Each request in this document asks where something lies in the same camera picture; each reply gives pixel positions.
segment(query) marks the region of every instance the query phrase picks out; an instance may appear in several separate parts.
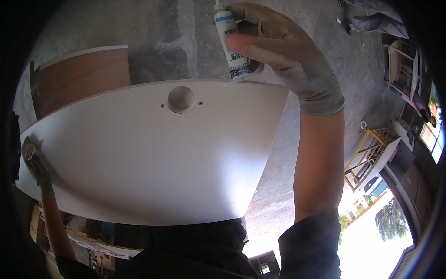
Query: tube cap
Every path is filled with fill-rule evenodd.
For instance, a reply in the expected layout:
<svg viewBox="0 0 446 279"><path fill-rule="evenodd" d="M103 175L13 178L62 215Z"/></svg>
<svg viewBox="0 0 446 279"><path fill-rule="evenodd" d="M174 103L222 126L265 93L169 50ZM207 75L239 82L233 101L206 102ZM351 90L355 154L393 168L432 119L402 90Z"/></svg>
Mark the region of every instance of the tube cap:
<svg viewBox="0 0 446 279"><path fill-rule="evenodd" d="M225 10L225 4L221 3L220 0L215 0L214 11L216 10Z"/></svg>

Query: glue tube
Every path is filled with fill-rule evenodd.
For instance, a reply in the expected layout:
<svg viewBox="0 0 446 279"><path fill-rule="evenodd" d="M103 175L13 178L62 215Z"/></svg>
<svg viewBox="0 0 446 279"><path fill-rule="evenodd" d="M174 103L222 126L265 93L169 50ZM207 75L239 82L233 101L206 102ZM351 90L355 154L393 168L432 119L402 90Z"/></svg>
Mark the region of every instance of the glue tube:
<svg viewBox="0 0 446 279"><path fill-rule="evenodd" d="M217 12L214 15L215 25L217 26L229 70L231 71L231 80L251 74L252 71L249 69L248 58L226 47L226 37L230 34L239 33L232 13L226 10L226 6L220 0L215 0L214 10Z"/></svg>

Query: yellow metal frame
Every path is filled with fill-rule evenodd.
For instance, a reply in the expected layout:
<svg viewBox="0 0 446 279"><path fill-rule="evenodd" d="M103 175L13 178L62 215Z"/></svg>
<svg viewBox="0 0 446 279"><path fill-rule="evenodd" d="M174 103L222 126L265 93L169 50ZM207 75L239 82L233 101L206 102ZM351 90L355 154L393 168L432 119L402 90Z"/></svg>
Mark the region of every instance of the yellow metal frame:
<svg viewBox="0 0 446 279"><path fill-rule="evenodd" d="M361 176L358 177L357 174L355 174L353 172L353 170L364 165L364 164L367 164L367 163L369 163L370 166L373 166L373 164L376 162L376 160L378 159L381 152L389 144L389 142L387 141L386 138L390 132L392 132L394 134L394 132L389 128L378 128L378 129L368 129L367 128L365 130L365 135L364 135L360 145L358 146L355 154L353 155L350 162L348 162L347 166L344 169L344 179L345 179L345 181L347 181L348 185L350 186L350 188L352 189L353 192L357 190L357 185L359 184L359 182L361 180ZM365 149L361 149L363 147L364 143L366 142L367 137L370 135L373 136L373 139L370 142L369 146ZM350 165L353 163L354 159L361 153L363 153L363 155L362 155L361 159L359 160L358 164L354 167L350 167ZM352 185L350 180L347 178L348 174L351 174L353 176L353 180L355 182L354 186Z"/></svg>

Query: hand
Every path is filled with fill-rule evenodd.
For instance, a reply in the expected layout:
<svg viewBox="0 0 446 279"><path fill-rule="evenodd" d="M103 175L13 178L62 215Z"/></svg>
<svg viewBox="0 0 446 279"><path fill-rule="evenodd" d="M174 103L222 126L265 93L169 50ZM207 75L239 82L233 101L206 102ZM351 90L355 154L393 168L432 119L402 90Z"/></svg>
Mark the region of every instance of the hand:
<svg viewBox="0 0 446 279"><path fill-rule="evenodd" d="M28 137L22 144L21 153L26 167L40 188L41 194L54 194L50 174L40 161L40 152L29 141Z"/></svg>
<svg viewBox="0 0 446 279"><path fill-rule="evenodd" d="M330 115L344 106L344 97L333 69L314 41L290 18L253 3L229 5L239 21L241 34L227 38L231 50L254 65L271 66L285 85L299 97L306 114Z"/></svg>

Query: round hole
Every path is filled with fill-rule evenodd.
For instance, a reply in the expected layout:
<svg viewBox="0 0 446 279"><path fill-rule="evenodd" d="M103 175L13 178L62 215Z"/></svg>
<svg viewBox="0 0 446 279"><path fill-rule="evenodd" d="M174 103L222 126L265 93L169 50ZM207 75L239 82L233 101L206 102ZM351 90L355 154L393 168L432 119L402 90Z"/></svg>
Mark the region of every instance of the round hole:
<svg viewBox="0 0 446 279"><path fill-rule="evenodd" d="M195 94L189 87L177 86L169 92L167 100L173 112L185 113L194 106Z"/></svg>

